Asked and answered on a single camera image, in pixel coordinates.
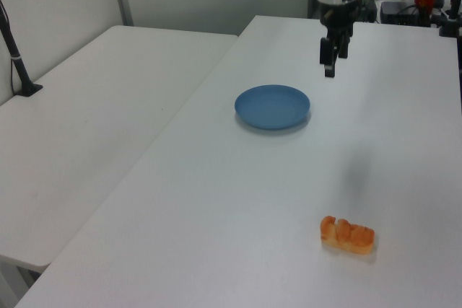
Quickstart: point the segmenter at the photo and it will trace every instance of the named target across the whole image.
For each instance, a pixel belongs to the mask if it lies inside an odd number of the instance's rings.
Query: table
[[[43,271],[235,42],[113,27],[0,107],[0,260]]]
[[[18,308],[459,307],[456,41],[357,23],[326,79],[325,32],[256,17]],[[309,119],[242,124],[235,98],[278,83]],[[329,214],[372,227],[374,252],[323,247]]]

